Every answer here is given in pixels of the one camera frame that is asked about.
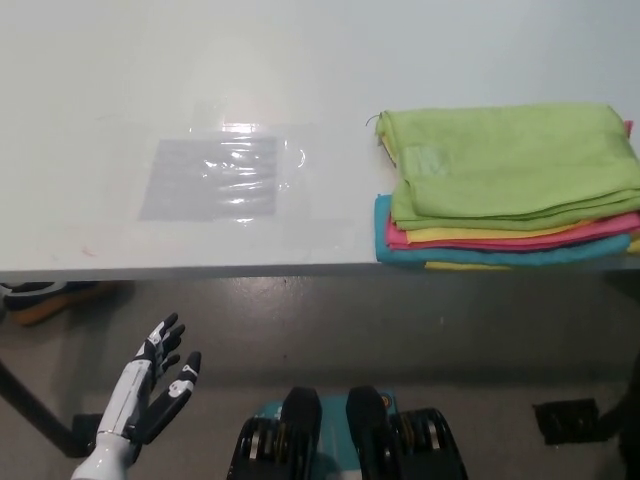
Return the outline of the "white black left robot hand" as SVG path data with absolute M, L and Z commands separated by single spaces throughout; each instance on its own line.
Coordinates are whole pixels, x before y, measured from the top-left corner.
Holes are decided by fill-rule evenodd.
M 185 326 L 176 313 L 162 320 L 144 339 L 116 383 L 97 429 L 96 444 L 118 440 L 127 446 L 148 445 L 189 401 L 198 380 L 201 354 L 192 352 L 177 377 L 158 396 L 158 381 L 180 361 L 175 352 Z

